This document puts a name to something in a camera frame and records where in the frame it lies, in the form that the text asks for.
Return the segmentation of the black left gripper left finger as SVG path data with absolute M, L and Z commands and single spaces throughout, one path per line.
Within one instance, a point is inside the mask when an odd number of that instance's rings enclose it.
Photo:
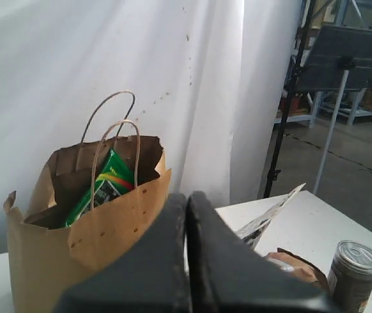
M 54 312 L 190 312 L 186 205 L 183 194 L 169 195 L 143 236 L 112 264 L 67 289 Z

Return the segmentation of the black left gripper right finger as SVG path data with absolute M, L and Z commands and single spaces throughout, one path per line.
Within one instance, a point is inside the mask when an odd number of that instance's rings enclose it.
M 246 245 L 206 195 L 186 210 L 193 312 L 335 312 L 325 291 L 280 270 Z

